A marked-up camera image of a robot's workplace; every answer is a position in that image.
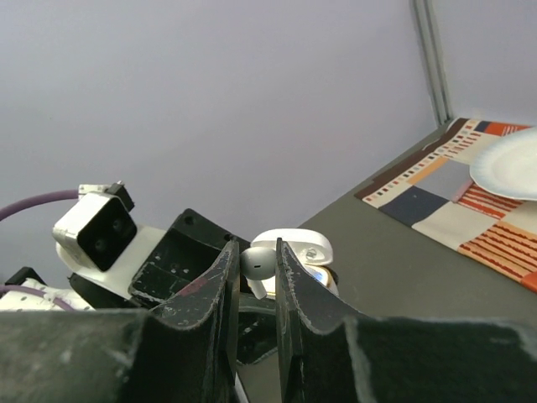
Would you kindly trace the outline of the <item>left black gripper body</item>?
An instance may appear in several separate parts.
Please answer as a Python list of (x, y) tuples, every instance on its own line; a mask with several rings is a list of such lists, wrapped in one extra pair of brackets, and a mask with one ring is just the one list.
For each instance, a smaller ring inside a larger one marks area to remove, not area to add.
[(152, 308), (168, 300), (210, 268), (227, 242), (250, 243), (187, 208), (167, 230), (139, 224), (131, 243), (105, 271), (86, 268), (70, 256), (70, 287), (90, 306)]

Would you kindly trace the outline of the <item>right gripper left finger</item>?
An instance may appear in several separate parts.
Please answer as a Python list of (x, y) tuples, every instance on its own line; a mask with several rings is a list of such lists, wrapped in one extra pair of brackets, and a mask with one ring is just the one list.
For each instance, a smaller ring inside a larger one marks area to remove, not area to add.
[(123, 402), (232, 402), (240, 294), (239, 245), (149, 311), (137, 336)]

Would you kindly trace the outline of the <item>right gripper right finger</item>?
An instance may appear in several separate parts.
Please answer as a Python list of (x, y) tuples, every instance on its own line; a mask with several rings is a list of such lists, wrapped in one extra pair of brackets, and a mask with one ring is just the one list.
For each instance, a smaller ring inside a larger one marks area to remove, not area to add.
[(283, 402), (358, 402), (346, 323), (363, 318), (276, 242), (276, 336)]

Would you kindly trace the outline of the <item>white earbud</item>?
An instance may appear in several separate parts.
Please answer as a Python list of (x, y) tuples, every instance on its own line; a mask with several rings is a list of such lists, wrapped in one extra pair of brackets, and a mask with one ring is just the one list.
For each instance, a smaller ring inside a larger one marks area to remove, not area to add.
[(251, 247), (240, 254), (241, 274), (254, 296), (261, 300), (267, 291), (263, 281), (275, 276), (276, 251), (266, 247)]

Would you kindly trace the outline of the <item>white earbud case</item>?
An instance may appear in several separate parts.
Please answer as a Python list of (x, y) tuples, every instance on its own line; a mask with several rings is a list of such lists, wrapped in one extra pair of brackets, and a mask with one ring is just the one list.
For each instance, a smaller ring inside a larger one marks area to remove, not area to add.
[(260, 233), (251, 247), (276, 249), (276, 240), (286, 241), (305, 270), (333, 294), (339, 295), (337, 275), (329, 270), (334, 252), (326, 236), (309, 229), (276, 228)]

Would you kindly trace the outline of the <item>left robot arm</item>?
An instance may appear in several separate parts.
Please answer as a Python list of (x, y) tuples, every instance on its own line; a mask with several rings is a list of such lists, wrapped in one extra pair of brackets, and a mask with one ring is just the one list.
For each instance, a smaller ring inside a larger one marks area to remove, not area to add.
[[(153, 285), (154, 293), (161, 292), (164, 289), (164, 276), (171, 275), (175, 283), (164, 295), (172, 296), (206, 270), (232, 238), (234, 236), (226, 229), (194, 210), (184, 210), (151, 255), (150, 260), (154, 265), (142, 270), (133, 288), (141, 292)], [(69, 278), (69, 282), (70, 289), (55, 289), (43, 284), (33, 269), (23, 267), (6, 284), (1, 285), (1, 309), (91, 311), (156, 305), (141, 295), (127, 300), (76, 274)]]

